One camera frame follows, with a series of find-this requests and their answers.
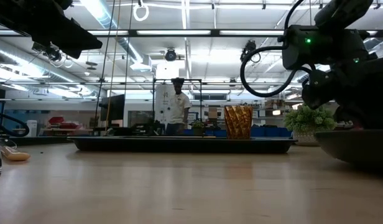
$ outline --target green plant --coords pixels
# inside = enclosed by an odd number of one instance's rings
[[[285,115],[285,127],[289,131],[300,133],[328,131],[334,129],[335,126],[332,112],[322,106],[312,110],[304,104]]]
[[[202,123],[201,121],[195,121],[191,124],[191,128],[192,129],[202,129],[202,128],[204,128],[204,123]]]

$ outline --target white shirt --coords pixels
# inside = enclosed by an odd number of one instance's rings
[[[183,117],[185,115],[185,109],[191,108],[189,97],[186,94],[180,93],[179,95],[174,94],[169,99],[169,107],[171,118],[170,124],[183,124]]]

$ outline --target dark pants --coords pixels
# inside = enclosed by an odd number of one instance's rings
[[[184,129],[185,129],[184,124],[167,124],[167,129],[165,130],[165,135],[168,135],[168,136],[183,135]]]

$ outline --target potted plant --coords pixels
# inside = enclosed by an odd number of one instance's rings
[[[204,130],[204,123],[202,123],[201,121],[195,121],[191,124],[191,128],[195,136],[202,136]]]
[[[285,115],[285,127],[293,131],[299,146],[318,146],[314,133],[333,130],[335,126],[332,112],[322,106],[312,110],[304,104]]]

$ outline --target black bowl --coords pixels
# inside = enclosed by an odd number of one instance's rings
[[[324,131],[315,134],[321,148],[342,161],[383,167],[383,130]]]

